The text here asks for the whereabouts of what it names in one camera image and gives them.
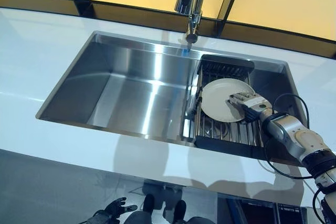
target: dish rack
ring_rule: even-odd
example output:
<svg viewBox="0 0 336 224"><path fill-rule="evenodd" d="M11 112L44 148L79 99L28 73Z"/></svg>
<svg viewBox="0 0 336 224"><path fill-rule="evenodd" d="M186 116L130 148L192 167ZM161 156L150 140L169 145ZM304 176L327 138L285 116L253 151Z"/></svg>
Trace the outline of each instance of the dish rack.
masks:
<svg viewBox="0 0 336 224"><path fill-rule="evenodd" d="M193 111L192 143L196 147L239 156L265 159L259 121L223 123L202 111L202 90L208 83L221 78L234 78L250 85L254 63L248 60L203 55L198 66L195 109Z"/></svg>

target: sink basin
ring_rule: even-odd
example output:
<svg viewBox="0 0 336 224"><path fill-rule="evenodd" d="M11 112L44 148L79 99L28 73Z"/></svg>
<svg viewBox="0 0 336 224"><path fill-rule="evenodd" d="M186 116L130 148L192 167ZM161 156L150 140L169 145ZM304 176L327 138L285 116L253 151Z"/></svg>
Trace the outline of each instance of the sink basin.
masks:
<svg viewBox="0 0 336 224"><path fill-rule="evenodd" d="M257 124L227 125L230 138L218 139L213 134L207 136L203 128L203 137L212 140L207 144L195 141L197 120L190 101L197 90L203 55L223 59L228 66L233 66L232 62L235 66L251 65L244 81L270 101L285 92L297 93L289 68L282 61L197 48L188 51L180 45L94 32L36 117L263 159L267 136ZM305 121L301 104L291 97L279 101L277 109ZM269 156L277 162L297 164L281 144L274 144L280 147L271 148Z"/></svg>

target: floor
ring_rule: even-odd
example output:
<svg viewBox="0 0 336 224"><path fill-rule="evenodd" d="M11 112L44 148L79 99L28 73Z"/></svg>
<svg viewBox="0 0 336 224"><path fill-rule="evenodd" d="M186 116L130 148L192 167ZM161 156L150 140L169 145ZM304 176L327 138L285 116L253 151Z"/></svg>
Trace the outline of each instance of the floor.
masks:
<svg viewBox="0 0 336 224"><path fill-rule="evenodd" d="M185 220L201 216L214 223L265 223L265 212L269 212L271 221L267 223L318 223L309 208L285 206L292 210L279 211L276 222L274 209L284 205L0 150L0 223L77 224L120 197L127 197L126 205L142 210L149 193L155 197L154 224L172 223L174 206L180 199L187 204ZM120 223L130 214L121 215Z"/></svg>

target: robotic hand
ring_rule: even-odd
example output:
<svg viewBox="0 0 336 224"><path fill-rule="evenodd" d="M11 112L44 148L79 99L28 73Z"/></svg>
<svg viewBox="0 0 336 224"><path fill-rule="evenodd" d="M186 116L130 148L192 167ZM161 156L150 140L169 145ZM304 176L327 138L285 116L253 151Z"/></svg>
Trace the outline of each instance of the robotic hand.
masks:
<svg viewBox="0 0 336 224"><path fill-rule="evenodd" d="M85 221L87 224L118 224L117 218L126 212L132 212L137 210L136 205L123 207L125 205L126 198L119 198L110 203L105 210L98 210L93 217Z"/></svg>
<svg viewBox="0 0 336 224"><path fill-rule="evenodd" d="M282 143L312 175L319 191L324 213L336 223L336 156L322 137L306 128L294 116L278 113L264 97L256 93L232 94L229 103L245 112L245 121L260 120L263 131Z"/></svg>

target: glass wall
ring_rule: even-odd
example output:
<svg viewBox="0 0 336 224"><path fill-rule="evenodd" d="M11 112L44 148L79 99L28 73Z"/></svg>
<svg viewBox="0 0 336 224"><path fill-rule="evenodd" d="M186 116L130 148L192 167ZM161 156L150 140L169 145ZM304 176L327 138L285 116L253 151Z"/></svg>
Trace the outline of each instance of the glass wall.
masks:
<svg viewBox="0 0 336 224"><path fill-rule="evenodd" d="M336 40L336 0L235 0L228 20Z"/></svg>

